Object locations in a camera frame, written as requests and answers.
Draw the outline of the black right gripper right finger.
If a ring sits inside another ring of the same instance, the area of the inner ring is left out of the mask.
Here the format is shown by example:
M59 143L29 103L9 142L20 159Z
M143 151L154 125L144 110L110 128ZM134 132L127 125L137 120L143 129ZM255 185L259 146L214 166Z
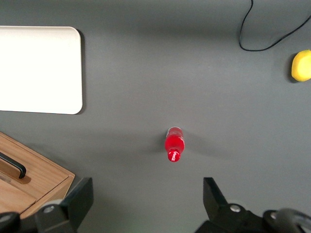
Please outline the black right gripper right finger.
M228 203L213 178L203 179L203 203L208 216L197 233L263 233L263 219L244 207Z

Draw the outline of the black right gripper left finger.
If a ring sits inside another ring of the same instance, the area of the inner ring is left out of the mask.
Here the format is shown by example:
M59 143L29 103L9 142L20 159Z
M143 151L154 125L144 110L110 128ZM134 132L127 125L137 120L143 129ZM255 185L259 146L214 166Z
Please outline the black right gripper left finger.
M48 202L35 214L37 232L76 233L93 202L93 179L83 178L63 200Z

